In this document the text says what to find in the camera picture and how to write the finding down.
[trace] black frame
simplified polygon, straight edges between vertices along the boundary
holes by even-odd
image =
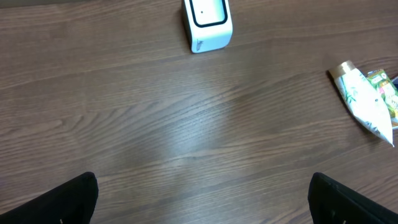
[[[197,22],[197,18],[196,18],[196,16],[195,16],[195,11],[193,10],[193,3],[192,3],[192,0],[189,0],[189,3],[191,4],[191,11],[192,11],[193,22],[195,23],[195,25],[196,25],[197,27],[203,28],[203,27],[221,25],[221,24],[224,24],[224,23],[228,20],[228,14],[227,14],[227,12],[226,12],[225,0],[223,0],[223,8],[224,8],[224,15],[225,15],[224,20],[221,21],[221,22],[214,22],[214,23],[205,24],[205,25],[200,25],[200,24]]]

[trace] tube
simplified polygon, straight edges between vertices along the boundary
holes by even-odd
[[[370,132],[394,146],[388,108],[381,95],[351,61],[329,69],[349,111]]]

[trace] white device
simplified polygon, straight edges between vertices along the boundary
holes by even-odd
[[[182,14],[193,53],[229,44],[233,27],[228,0],[182,0]]]

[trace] wood grain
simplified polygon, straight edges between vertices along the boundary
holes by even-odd
[[[397,150],[325,73],[397,75],[398,2],[229,3],[198,55],[180,1],[0,9],[0,213],[85,171],[92,223],[311,223],[314,172],[398,212]]]

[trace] black object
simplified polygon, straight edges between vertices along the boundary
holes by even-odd
[[[95,175],[86,172],[0,215],[1,224],[89,224],[98,198]]]
[[[312,177],[308,202],[314,224],[398,223],[398,215],[325,174]]]

